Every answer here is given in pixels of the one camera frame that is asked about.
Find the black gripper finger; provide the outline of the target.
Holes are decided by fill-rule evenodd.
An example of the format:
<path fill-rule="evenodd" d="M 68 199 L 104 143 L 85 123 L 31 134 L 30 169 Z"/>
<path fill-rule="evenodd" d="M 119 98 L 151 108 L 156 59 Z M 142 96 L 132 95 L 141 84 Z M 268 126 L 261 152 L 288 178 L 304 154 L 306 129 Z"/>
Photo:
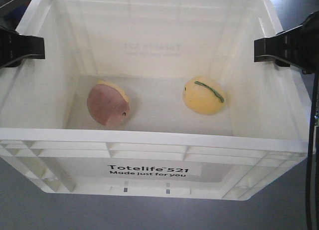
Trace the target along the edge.
<path fill-rule="evenodd" d="M 0 27 L 0 67 L 18 67 L 24 59 L 45 59 L 44 38 Z"/>
<path fill-rule="evenodd" d="M 299 26 L 273 37 L 254 41 L 254 62 L 274 61 L 277 66 L 295 66 L 304 74 L 319 69 L 319 13 L 311 13 Z"/>

